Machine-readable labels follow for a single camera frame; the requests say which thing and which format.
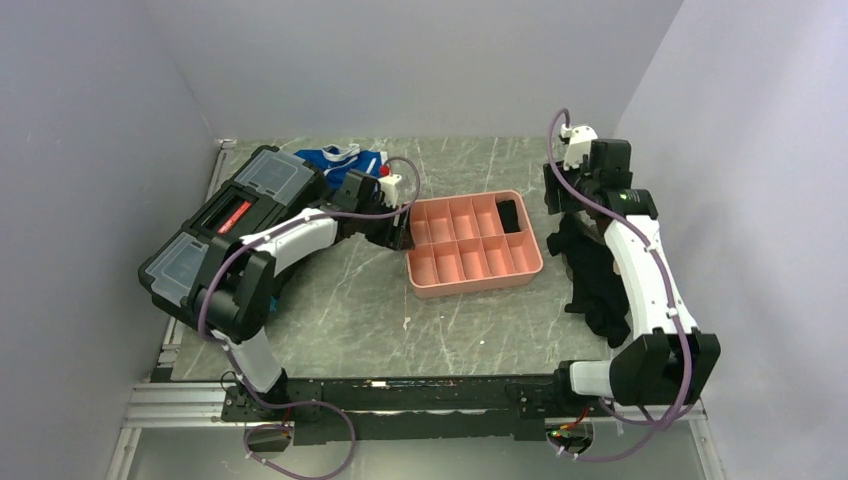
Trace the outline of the black white underwear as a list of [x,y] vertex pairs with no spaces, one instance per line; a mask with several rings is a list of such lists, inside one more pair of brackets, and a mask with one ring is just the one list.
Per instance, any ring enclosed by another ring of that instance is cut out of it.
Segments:
[[521,231],[517,204],[514,200],[502,200],[496,203],[498,216],[506,234]]

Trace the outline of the pink divided organizer tray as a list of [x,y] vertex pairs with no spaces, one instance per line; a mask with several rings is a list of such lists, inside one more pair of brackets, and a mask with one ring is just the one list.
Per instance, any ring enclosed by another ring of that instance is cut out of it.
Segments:
[[[496,203],[514,200],[521,231],[506,234]],[[530,283],[544,261],[522,196],[514,190],[419,200],[411,208],[412,290],[434,298]]]

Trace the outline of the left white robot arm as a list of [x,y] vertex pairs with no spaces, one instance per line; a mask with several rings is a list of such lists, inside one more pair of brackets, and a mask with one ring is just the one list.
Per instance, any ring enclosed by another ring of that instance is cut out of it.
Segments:
[[414,204],[399,202],[386,178],[350,171],[340,188],[290,219],[243,237],[212,239],[185,305],[198,333],[224,350],[258,417],[279,417],[289,400],[287,373],[265,330],[275,278],[356,234],[394,251],[411,249]]

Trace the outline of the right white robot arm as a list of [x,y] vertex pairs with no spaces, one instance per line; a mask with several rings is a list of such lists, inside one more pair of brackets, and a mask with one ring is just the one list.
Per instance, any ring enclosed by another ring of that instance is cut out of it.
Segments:
[[568,313],[606,339],[610,360],[563,361],[551,401],[574,415],[590,397],[623,406],[694,404],[719,355],[688,312],[662,250],[649,191],[632,188],[631,145],[562,135],[563,160],[543,168],[545,203],[561,217],[546,239],[573,282]]

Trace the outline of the blue white underwear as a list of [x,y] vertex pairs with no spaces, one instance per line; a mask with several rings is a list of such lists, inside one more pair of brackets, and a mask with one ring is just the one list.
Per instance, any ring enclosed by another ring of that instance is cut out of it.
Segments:
[[387,152],[362,149],[354,143],[346,147],[330,144],[321,149],[301,149],[294,155],[320,169],[333,190],[342,186],[352,170],[380,178],[381,169],[388,160]]

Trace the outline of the black cloth at right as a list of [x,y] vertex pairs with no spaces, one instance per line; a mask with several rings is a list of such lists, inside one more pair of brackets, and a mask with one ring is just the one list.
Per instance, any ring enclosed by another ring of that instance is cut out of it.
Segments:
[[623,345],[631,335],[626,321],[629,301],[623,280],[614,271],[611,251],[573,215],[561,217],[546,245],[551,255],[565,259],[571,272],[572,298],[564,311],[581,315],[591,332],[604,338],[611,349]]

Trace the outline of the black plastic toolbox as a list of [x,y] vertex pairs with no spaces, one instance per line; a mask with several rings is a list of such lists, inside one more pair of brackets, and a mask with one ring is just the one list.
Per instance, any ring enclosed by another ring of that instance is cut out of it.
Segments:
[[[330,194],[323,173],[278,147],[262,145],[212,197],[138,269],[153,304],[187,327],[197,329],[209,282],[224,260],[260,233],[317,206]],[[230,337],[250,337],[261,326],[242,306],[267,306],[278,295],[286,267],[271,273],[270,257],[241,256],[219,283],[205,327]]]

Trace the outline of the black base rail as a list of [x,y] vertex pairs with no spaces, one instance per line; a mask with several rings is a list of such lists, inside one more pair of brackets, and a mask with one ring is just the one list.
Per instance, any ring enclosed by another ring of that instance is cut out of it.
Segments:
[[583,414],[553,374],[441,377],[292,378],[293,406],[270,409],[236,384],[225,423],[284,424],[297,446],[331,441],[508,437],[541,441],[549,426]]

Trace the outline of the aluminium frame rail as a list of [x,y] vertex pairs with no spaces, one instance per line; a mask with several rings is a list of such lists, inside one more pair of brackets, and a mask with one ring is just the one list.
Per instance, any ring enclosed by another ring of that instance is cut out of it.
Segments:
[[224,386],[218,382],[138,383],[133,387],[106,474],[127,479],[145,429],[212,429],[254,427],[254,422],[226,422]]

